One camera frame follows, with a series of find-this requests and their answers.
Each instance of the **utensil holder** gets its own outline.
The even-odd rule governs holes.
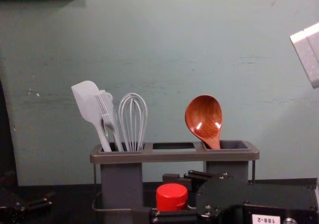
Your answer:
[[[97,212],[104,212],[106,224],[132,224],[131,208],[143,206],[142,163],[147,162],[203,161],[204,172],[227,172],[247,182],[249,161],[252,161],[254,182],[255,160],[259,159],[259,150],[252,143],[241,140],[222,140],[220,145],[220,150],[212,150],[207,149],[202,142],[145,143],[140,152],[103,152],[102,146],[97,145],[90,154],[90,161],[94,166],[94,184],[96,165],[101,166],[104,209],[97,209],[95,201],[92,207]],[[161,149],[177,151],[160,152]]]

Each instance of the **table surface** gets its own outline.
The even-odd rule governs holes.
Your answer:
[[[256,183],[309,185],[316,183],[316,179],[290,180],[257,180]],[[144,206],[156,206],[156,188],[161,183],[144,183]],[[54,191],[51,199],[52,209],[43,215],[33,215],[25,220],[25,224],[97,224],[96,213],[91,205],[94,197],[94,186],[88,185],[61,185],[61,186],[28,186],[15,187],[11,190],[25,201],[42,198],[45,194]],[[189,204],[194,205],[195,195],[189,193]]]

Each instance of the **white device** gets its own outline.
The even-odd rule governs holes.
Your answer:
[[[319,23],[308,27],[290,39],[313,88],[319,87]]]

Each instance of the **white plastic fork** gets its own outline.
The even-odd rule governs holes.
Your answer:
[[[95,97],[97,98],[101,107],[104,126],[108,127],[112,131],[117,150],[120,152],[124,151],[119,136],[114,106],[111,101],[113,98],[112,95],[107,93],[105,90],[101,90]]]

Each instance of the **spatula handle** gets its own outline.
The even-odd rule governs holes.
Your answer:
[[[101,145],[102,145],[102,148],[103,148],[104,152],[112,152],[112,150],[110,148],[110,143],[106,139],[102,127],[98,126],[98,127],[95,127],[95,128],[96,128],[96,131],[97,131],[98,136],[100,138],[100,142],[101,142]]]

